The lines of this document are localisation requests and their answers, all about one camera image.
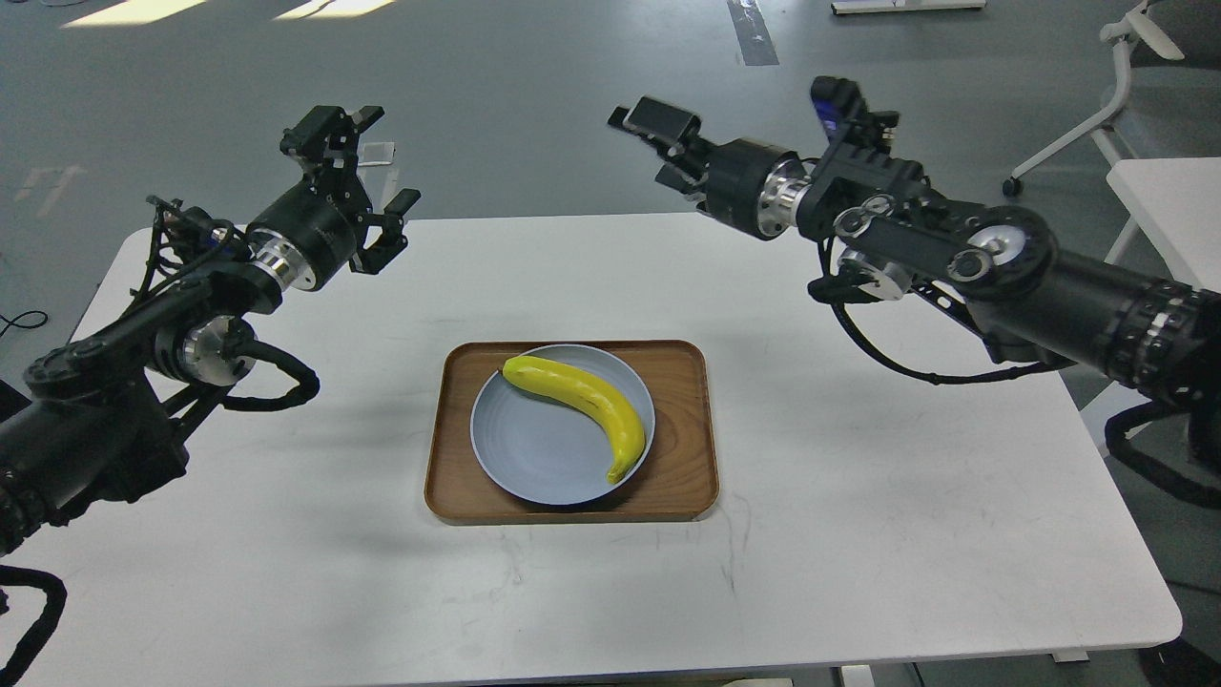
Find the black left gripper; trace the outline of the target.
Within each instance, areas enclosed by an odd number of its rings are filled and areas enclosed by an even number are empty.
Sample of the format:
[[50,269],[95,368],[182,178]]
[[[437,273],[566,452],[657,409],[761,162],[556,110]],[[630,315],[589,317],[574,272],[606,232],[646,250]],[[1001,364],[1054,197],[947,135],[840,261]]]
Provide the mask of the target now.
[[379,105],[355,113],[319,105],[280,135],[280,153],[300,166],[302,182],[247,225],[254,265],[280,290],[320,290],[346,265],[353,273],[380,275],[405,251],[405,215],[422,192],[404,188],[382,214],[372,214],[357,174],[361,134],[383,113]]

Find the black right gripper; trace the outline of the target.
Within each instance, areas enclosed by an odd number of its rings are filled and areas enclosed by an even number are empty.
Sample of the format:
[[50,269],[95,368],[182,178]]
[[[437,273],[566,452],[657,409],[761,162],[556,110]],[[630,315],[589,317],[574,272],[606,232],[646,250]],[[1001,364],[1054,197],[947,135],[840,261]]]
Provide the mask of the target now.
[[708,218],[759,240],[792,226],[792,209],[781,207],[780,196],[807,179],[799,153],[747,138],[713,145],[698,134],[698,113],[648,95],[631,109],[615,106],[608,126],[653,148],[664,160],[654,182],[701,203]]

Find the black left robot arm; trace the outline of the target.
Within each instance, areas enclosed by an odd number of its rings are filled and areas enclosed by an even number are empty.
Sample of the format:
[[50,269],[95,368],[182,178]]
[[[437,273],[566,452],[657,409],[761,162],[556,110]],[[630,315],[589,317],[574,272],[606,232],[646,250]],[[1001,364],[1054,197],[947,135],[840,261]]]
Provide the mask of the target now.
[[155,218],[131,303],[31,364],[31,397],[5,392],[5,555],[96,502],[136,503],[182,477],[186,441],[214,410],[280,412],[317,397],[317,373],[259,340],[247,316],[274,314],[289,288],[320,290],[344,266],[379,275],[408,246],[420,193],[400,190],[379,212],[358,173],[361,134],[381,117],[380,106],[311,109],[280,140],[300,181],[244,227],[148,198]]

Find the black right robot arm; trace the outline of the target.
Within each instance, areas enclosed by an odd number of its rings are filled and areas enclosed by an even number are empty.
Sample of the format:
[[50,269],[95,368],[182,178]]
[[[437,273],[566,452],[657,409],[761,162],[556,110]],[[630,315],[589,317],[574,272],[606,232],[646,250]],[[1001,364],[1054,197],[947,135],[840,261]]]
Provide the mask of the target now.
[[[1219,488],[1136,448],[1129,434],[1188,417],[1190,456],[1219,469],[1219,295],[1066,253],[1042,215],[935,192],[919,162],[891,156],[899,113],[872,112],[858,83],[821,74],[811,103],[827,135],[816,159],[750,139],[716,144],[697,113],[641,96],[608,124],[662,159],[657,181],[698,212],[770,240],[818,246],[808,293],[874,361],[933,386],[968,386],[1081,364],[1144,401],[1104,426],[1112,458],[1176,499],[1215,510]],[[982,340],[999,371],[946,377],[907,369],[863,336],[849,303],[916,293]]]

